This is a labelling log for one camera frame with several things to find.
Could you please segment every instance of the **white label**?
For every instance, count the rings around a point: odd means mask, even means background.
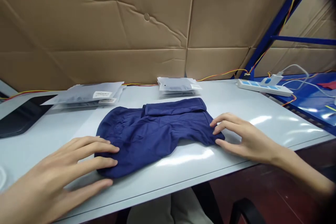
[[[112,92],[107,92],[107,91],[96,91],[93,94],[93,99],[94,98],[109,98],[111,96]]]
[[[200,86],[198,86],[196,84],[191,84],[191,88],[192,89],[202,89]]]
[[[103,99],[103,100],[100,100],[98,103],[101,104],[101,103],[106,103],[106,104],[113,104],[115,103],[117,100],[117,98],[112,98],[112,99]]]

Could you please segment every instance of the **power strip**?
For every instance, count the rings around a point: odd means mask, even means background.
[[[289,97],[293,94],[291,90],[286,88],[285,86],[262,86],[260,85],[260,82],[254,82],[250,80],[242,80],[238,79],[237,84],[239,88],[253,90],[257,92],[263,92],[263,93],[269,93],[272,95],[280,95],[280,96],[286,96]]]

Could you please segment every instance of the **beige pants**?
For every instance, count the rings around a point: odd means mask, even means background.
[[[133,206],[127,224],[213,224],[191,188]]]

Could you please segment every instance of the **white cable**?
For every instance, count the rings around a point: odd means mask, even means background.
[[[7,174],[2,166],[0,166],[0,178],[2,178],[2,180],[0,180],[0,191],[1,191],[7,180]]]
[[[300,68],[305,74],[306,74],[306,78],[305,78],[305,80],[304,81],[302,81],[302,83],[301,83],[301,85],[298,87],[298,88],[296,88],[296,89],[292,89],[292,90],[298,90],[298,89],[300,89],[301,87],[302,87],[302,85],[304,84],[304,83],[306,83],[306,81],[309,79],[309,73],[306,71],[306,70],[304,70],[302,67],[300,67],[299,65],[297,65],[297,64],[293,64],[293,65],[289,65],[288,67],[286,67],[285,69],[283,69],[281,72],[279,72],[277,75],[282,75],[283,73],[284,73],[284,71],[285,70],[287,70],[288,68],[290,68],[290,67],[297,67],[297,68]]]
[[[302,81],[302,80],[290,80],[290,81],[288,81],[288,82],[282,84],[282,86],[286,85],[286,84],[289,83],[289,82],[293,82],[293,81],[300,81],[300,82],[303,82],[303,83],[300,85],[300,87],[301,87],[304,83],[309,84],[309,85],[312,85],[312,86],[316,87],[318,90],[320,90],[320,91],[321,91],[323,94],[325,94],[326,96],[329,96],[329,97],[331,97],[331,98],[336,98],[336,96],[330,96],[330,95],[328,95],[328,94],[325,93],[322,89],[320,89],[318,86],[316,86],[316,85],[314,85],[314,84],[311,84],[311,83],[309,83],[309,82]]]

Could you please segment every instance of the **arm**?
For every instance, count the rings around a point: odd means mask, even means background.
[[[116,160],[105,157],[78,161],[96,152],[118,151],[118,147],[98,136],[72,139],[0,194],[0,223],[45,224],[58,219],[113,183],[102,179],[75,191],[64,189],[89,172],[117,165]]]
[[[224,113],[215,118],[210,126],[215,127],[214,134],[226,128],[241,136],[239,145],[217,139],[216,143],[224,150],[253,161],[277,166],[290,173],[322,199],[332,196],[335,189],[332,181],[308,165],[294,151],[277,144],[251,123],[230,113]]]

